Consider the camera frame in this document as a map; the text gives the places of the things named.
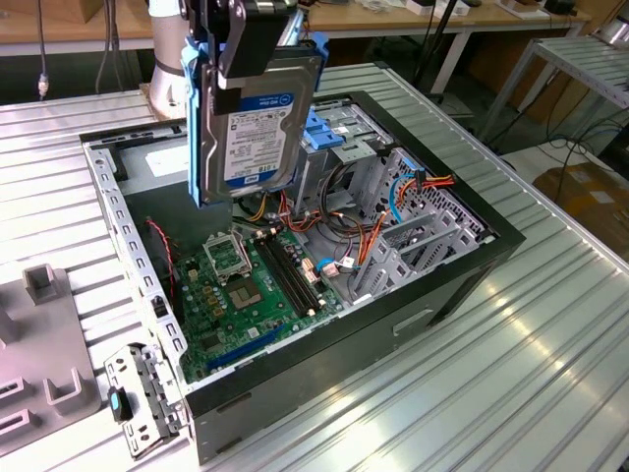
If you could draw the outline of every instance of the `motherboard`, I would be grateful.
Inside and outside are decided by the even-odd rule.
[[[181,365],[188,383],[344,308],[337,293],[310,270],[290,230],[238,237],[208,240],[197,254],[176,262],[188,341]],[[230,265],[239,267],[235,276],[226,276]],[[243,272],[246,266],[249,272]]]

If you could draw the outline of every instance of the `hinge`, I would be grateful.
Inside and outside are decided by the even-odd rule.
[[[132,344],[105,361],[114,420],[122,425],[134,459],[179,436],[185,408],[158,346]]]

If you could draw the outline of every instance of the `ribbed aluminum surface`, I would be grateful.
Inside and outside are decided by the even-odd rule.
[[[621,108],[629,106],[629,50],[582,36],[539,39],[536,53]]]
[[[455,316],[205,470],[615,470],[629,451],[626,265],[393,74],[331,69],[320,93],[352,89],[368,91],[527,241]],[[134,92],[5,107],[0,117],[0,276],[39,261],[70,271],[104,395],[103,360],[142,330],[76,134],[148,122],[148,109]],[[103,409],[0,469],[195,470],[187,440],[134,464],[119,431]]]

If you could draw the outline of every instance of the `cable connector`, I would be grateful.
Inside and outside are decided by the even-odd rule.
[[[37,82],[37,89],[39,90],[39,99],[43,100],[43,98],[48,93],[48,76],[46,74],[39,74],[39,82]]]
[[[426,182],[426,170],[423,167],[419,167],[415,171],[415,185],[418,189],[421,189],[424,182]]]

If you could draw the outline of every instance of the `gray plastic block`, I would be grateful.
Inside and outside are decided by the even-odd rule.
[[[48,264],[36,265],[22,271],[22,282],[35,305],[46,303],[61,296],[59,281]]]
[[[67,392],[55,386],[50,379],[43,380],[43,388],[46,392],[46,401],[52,406],[57,414],[66,416],[73,411],[79,410],[89,404],[89,393],[84,387],[84,381],[79,371],[72,368],[72,385]]]
[[[26,269],[0,285],[0,305],[1,457],[95,413],[101,398],[64,270]]]
[[[8,344],[17,341],[19,337],[18,324],[9,318],[0,304],[0,349],[4,349]]]
[[[39,419],[28,410],[0,418],[0,444],[19,439],[36,430]]]
[[[21,377],[0,383],[0,407],[24,400],[32,394],[32,386]]]

